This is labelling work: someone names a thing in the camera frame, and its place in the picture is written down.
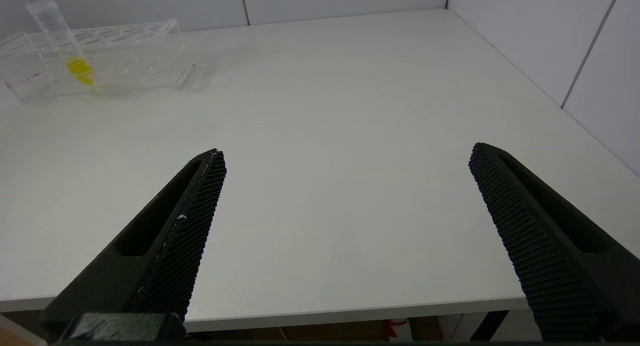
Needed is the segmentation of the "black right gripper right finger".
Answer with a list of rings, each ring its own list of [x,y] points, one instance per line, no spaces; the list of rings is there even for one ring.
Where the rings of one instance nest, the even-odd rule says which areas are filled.
[[[508,152],[468,167],[544,340],[638,340],[640,262]]]

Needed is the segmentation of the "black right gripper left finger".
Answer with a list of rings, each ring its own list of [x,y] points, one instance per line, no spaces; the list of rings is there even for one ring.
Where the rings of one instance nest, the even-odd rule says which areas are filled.
[[[226,179],[215,148],[187,164],[41,312],[48,341],[184,341]]]

